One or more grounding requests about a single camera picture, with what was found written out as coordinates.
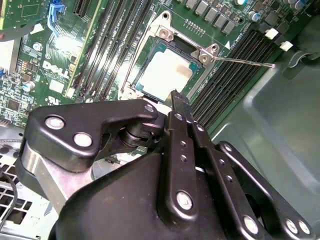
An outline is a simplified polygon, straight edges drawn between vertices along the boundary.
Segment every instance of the green circuit board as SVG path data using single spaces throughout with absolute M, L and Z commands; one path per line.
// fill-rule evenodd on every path
M 218 44 L 218 56 L 220 57 L 227 57 L 237 47 L 242 36 L 252 25 L 253 22 L 248 18 L 249 12 L 255 11 L 259 13 L 260 19 L 256 24 L 264 22 L 268 17 L 270 18 L 271 13 L 273 13 L 273 19 L 271 17 L 271 20 L 269 20 L 275 21 L 274 15 L 276 15 L 276 21 L 272 27 L 278 28 L 283 23 L 288 25 L 288 29 L 282 35 L 286 41 L 292 40 L 311 17 L 304 11 L 310 2 L 307 2 L 304 9 L 297 11 L 277 0 L 249 0 L 245 5 L 236 5 L 231 0 L 211 0 L 204 1 L 207 3 L 206 10 L 202 14 L 197 14 L 196 11 L 201 3 L 200 0 L 193 1 L 195 4 L 192 7 L 188 5 L 192 2 L 189 0 L 154 0 L 145 12 L 143 22 L 140 25 L 137 24 L 139 27 L 137 34 L 133 37 L 132 44 L 129 45 L 127 54 L 119 65 L 118 74 L 115 75 L 114 81 L 110 82 L 110 75 L 114 74 L 118 59 L 123 49 L 126 48 L 126 44 L 129 41 L 127 39 L 130 38 L 130 34 L 133 34 L 135 30 L 134 24 L 138 22 L 140 15 L 144 12 L 142 6 L 146 2 L 148 1 L 91 0 L 87 5 L 85 14 L 79 17 L 74 13 L 75 0 L 62 1 L 61 3 L 65 5 L 65 8 L 63 12 L 57 13 L 57 22 L 54 24 L 58 37 L 48 28 L 47 20 L 43 20 L 41 25 L 44 30 L 35 34 L 25 35 L 22 38 L 16 72 L 5 74 L 1 77 L 1 118 L 11 121 L 16 126 L 25 127 L 29 112 L 40 106 L 118 100 L 123 78 L 128 71 L 129 64 L 149 19 L 153 15 L 155 15 L 154 18 L 157 18 L 164 11 L 169 11 L 171 14 L 171 26 L 188 39 L 203 47 Z M 123 8 L 121 8 L 121 11 L 117 11 L 122 3 L 124 3 Z M 135 11 L 130 11 L 130 9 L 134 8 L 134 5 L 136 5 Z M 223 16 L 225 18 L 223 26 L 217 27 L 212 21 L 206 20 L 207 13 L 211 8 L 217 11 L 217 17 Z M 109 11 L 105 22 L 106 28 L 108 24 L 112 25 L 113 17 L 117 16 L 118 21 L 114 31 L 109 33 L 111 35 L 110 38 L 104 38 L 109 39 L 110 43 L 101 53 L 102 60 L 93 73 L 92 80 L 87 85 L 89 90 L 87 90 L 85 87 L 81 87 L 81 81 L 78 84 L 75 83 L 81 74 L 87 74 L 88 66 L 93 64 L 90 61 L 88 63 L 88 55 L 94 48 L 95 39 L 100 34 L 100 27 L 103 22 L 102 17 L 106 10 Z M 126 22 L 128 16 L 132 17 L 132 22 Z M 230 32 L 225 33 L 223 30 L 229 22 L 234 26 Z M 127 24 L 127 27 L 123 33 L 120 33 L 117 40 L 117 31 L 121 31 L 121 24 Z M 111 63 L 108 70 L 104 72 L 105 61 L 113 53 L 112 42 L 116 41 L 122 42 L 121 44 L 119 43 L 118 47 L 114 48 Z M 137 57 L 128 82 L 132 82 L 146 64 L 146 59 L 148 59 L 148 55 L 155 47 L 156 42 L 156 37 L 150 37 L 147 40 Z M 281 50 L 277 51 L 276 55 L 270 58 L 270 61 L 273 61 L 281 52 Z M 209 81 L 210 76 L 219 69 L 221 63 L 221 61 L 216 61 L 212 71 L 205 76 L 205 81 L 201 83 L 194 96 L 201 92 L 203 86 Z M 192 78 L 183 88 L 182 92 L 184 94 L 187 95 L 190 92 L 203 72 L 204 68 L 200 67 L 192 75 Z M 98 95 L 92 98 L 90 94 L 94 92 L 92 90 L 97 85 L 99 76 L 101 76 L 101 80 L 97 88 Z M 28 82 L 33 82 L 34 84 L 34 89 L 30 92 L 23 90 L 23 85 Z M 109 90 L 102 98 L 99 94 L 103 93 L 108 84 L 110 85 L 108 87 Z

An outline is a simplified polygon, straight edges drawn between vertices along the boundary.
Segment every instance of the black connector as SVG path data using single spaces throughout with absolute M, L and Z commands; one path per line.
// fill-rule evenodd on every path
M 76 0 L 73 8 L 73 13 L 82 18 L 86 15 L 90 0 Z

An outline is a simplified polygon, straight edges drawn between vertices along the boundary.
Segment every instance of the black cable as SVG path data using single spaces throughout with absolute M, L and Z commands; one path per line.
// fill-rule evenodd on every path
M 14 210 L 14 207 L 16 206 L 16 203 L 18 201 L 18 191 L 17 191 L 17 187 L 14 183 L 14 181 L 12 181 L 12 179 L 6 174 L 4 173 L 2 170 L 0 170 L 0 177 L 4 176 L 10 183 L 11 187 L 12 187 L 12 190 L 13 190 L 13 201 L 12 201 L 12 204 L 10 206 L 10 208 L 8 209 L 8 211 L 6 211 L 3 219 L 2 219 L 2 222 L 0 223 L 0 231 L 2 229 L 2 227 L 4 226 L 5 224 L 5 221 L 7 220 L 7 218 L 9 217 L 9 215 L 12 213 L 12 211 Z

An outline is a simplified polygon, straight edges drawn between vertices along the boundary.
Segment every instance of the cable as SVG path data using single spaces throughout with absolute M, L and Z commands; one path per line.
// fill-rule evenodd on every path
M 12 211 L 14 210 L 14 207 L 16 206 L 16 203 L 18 201 L 18 191 L 17 191 L 17 187 L 14 183 L 14 181 L 12 181 L 12 179 L 7 175 L 5 174 L 2 170 L 0 170 L 0 177 L 4 176 L 10 183 L 11 187 L 12 187 L 12 190 L 13 190 L 13 201 L 11 203 L 11 206 L 10 208 L 8 209 L 8 211 L 6 211 L 3 219 L 2 219 L 2 222 L 0 223 L 0 231 L 2 229 L 2 227 L 4 226 L 5 224 L 5 221 L 7 220 L 7 218 L 9 217 L 9 215 L 12 213 Z
M 22 143 L 22 139 L 0 139 L 0 143 Z

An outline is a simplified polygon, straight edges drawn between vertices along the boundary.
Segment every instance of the integrated circuit chip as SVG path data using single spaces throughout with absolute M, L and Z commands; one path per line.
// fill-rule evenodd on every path
M 25 82 L 30 82 L 32 81 L 32 74 L 27 72 L 23 74 L 22 80 Z
M 28 70 L 31 70 L 31 69 L 32 69 L 32 63 L 31 63 L 31 62 L 28 62 L 28 63 L 26 64 L 26 69 L 28 69 Z
M 227 19 L 226 19 L 225 16 L 220 15 L 213 25 L 214 25 L 215 27 L 217 27 L 218 29 L 221 29 L 222 26 L 225 24 L 226 20 L 227 20 Z
M 280 3 L 277 2 L 277 0 L 275 0 L 272 4 L 271 4 L 271 8 L 273 10 L 278 10 L 278 8 L 280 7 Z
M 280 34 L 285 34 L 290 28 L 290 25 L 283 21 L 282 23 L 280 23 L 280 25 L 276 28 L 276 30 L 280 33 Z
M 236 25 L 232 22 L 232 21 L 229 21 L 225 27 L 222 29 L 222 32 L 225 33 L 225 34 L 229 34 L 231 33 L 231 31 L 234 29 Z
M 218 11 L 211 7 L 204 19 L 211 23 L 216 18 L 217 14 Z
M 204 14 L 207 7 L 208 7 L 208 3 L 206 1 L 201 1 L 195 10 L 195 13 L 201 16 L 202 14 Z
M 33 64 L 32 65 L 32 72 L 37 72 L 38 71 L 38 69 L 39 69 L 39 66 L 38 65 L 36 65 L 36 64 Z
M 11 109 L 13 111 L 18 111 L 19 107 L 20 107 L 20 103 L 19 102 L 15 101 L 13 99 L 9 99 L 8 105 L 7 105 L 8 109 Z
M 270 26 L 274 26 L 278 22 L 278 19 L 278 16 L 274 12 L 270 12 L 268 16 L 266 16 L 264 21 Z
M 264 4 L 261 1 L 257 1 L 253 6 L 253 10 L 260 12 L 264 8 Z

